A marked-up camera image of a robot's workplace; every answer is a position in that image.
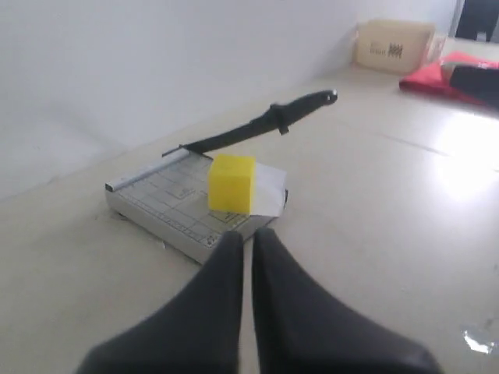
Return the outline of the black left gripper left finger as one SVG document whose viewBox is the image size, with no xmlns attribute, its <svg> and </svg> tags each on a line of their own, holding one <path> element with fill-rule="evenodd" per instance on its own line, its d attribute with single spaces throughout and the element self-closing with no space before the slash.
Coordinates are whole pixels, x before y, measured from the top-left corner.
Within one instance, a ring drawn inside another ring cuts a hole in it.
<svg viewBox="0 0 499 374">
<path fill-rule="evenodd" d="M 79 373 L 237 373 L 243 239 L 225 232 L 196 276 L 141 323 L 91 349 Z"/>
</svg>

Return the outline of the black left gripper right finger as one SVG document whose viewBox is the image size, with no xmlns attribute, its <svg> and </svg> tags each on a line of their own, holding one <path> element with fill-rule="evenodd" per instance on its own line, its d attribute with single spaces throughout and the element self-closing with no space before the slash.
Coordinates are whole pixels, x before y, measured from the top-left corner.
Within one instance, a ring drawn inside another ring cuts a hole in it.
<svg viewBox="0 0 499 374">
<path fill-rule="evenodd" d="M 422 345 L 320 286 L 271 228 L 256 231 L 253 318 L 262 373 L 441 373 Z"/>
</svg>

